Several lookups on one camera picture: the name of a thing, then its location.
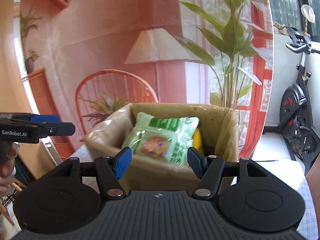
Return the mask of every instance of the silver bolt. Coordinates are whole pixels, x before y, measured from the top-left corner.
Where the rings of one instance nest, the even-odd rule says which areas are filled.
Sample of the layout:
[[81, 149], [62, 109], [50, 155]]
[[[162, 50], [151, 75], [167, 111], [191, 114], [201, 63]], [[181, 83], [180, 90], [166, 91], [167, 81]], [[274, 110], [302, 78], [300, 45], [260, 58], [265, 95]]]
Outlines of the silver bolt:
[[199, 188], [195, 191], [195, 194], [199, 197], [208, 197], [211, 194], [211, 191], [207, 188]]
[[108, 190], [108, 195], [111, 197], [120, 197], [122, 196], [123, 191], [120, 190], [119, 188], [113, 188]]

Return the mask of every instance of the pink wall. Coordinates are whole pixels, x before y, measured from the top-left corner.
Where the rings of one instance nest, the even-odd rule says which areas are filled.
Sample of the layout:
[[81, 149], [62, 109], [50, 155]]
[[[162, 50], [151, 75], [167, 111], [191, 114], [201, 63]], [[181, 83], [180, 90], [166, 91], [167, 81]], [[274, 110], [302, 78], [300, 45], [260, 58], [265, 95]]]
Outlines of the pink wall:
[[[155, 90], [153, 63], [125, 65], [141, 30], [162, 27], [172, 36], [181, 35], [178, 0], [70, 0], [60, 11], [48, 0], [21, 0], [27, 14], [34, 5], [38, 31], [31, 31], [26, 48], [35, 48], [45, 67], [54, 100], [63, 121], [79, 127], [75, 91], [86, 76], [102, 69], [120, 69], [145, 79]], [[162, 102], [186, 102], [184, 63], [160, 62]], [[72, 136], [75, 148], [81, 134]]]

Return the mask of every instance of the exercise bike flywheel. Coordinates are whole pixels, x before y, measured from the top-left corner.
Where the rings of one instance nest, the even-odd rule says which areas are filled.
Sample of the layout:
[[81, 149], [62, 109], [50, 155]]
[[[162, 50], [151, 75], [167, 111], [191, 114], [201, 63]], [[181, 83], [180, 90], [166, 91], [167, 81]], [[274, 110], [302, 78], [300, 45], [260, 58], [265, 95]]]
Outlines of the exercise bike flywheel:
[[[298, 93], [294, 87], [288, 87], [284, 92], [280, 105], [280, 122], [286, 117], [287, 113], [297, 104], [299, 98]], [[284, 138], [291, 140], [296, 134], [296, 126], [294, 125], [294, 120], [299, 115], [299, 110], [296, 111], [291, 118], [281, 127], [281, 133]], [[297, 118], [298, 126], [305, 126], [305, 122], [302, 118]]]

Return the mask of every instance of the lamp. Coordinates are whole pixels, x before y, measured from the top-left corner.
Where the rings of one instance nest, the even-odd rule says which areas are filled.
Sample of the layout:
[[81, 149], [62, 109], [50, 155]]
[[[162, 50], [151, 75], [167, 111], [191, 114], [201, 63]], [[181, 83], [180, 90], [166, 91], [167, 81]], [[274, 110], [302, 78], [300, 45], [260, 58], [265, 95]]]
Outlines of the lamp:
[[158, 28], [140, 32], [136, 42], [125, 61], [125, 64], [154, 62], [156, 65], [156, 87], [159, 102], [160, 82], [158, 61], [192, 60], [188, 52], [165, 29]]

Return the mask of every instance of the window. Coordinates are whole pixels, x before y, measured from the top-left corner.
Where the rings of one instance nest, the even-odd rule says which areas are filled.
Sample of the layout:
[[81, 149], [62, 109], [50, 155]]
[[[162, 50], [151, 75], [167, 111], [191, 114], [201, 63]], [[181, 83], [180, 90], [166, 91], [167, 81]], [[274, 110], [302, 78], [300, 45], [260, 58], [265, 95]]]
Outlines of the window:
[[270, 0], [273, 21], [301, 29], [298, 0]]
[[311, 24], [312, 35], [320, 36], [320, 0], [308, 0], [316, 15], [316, 23]]

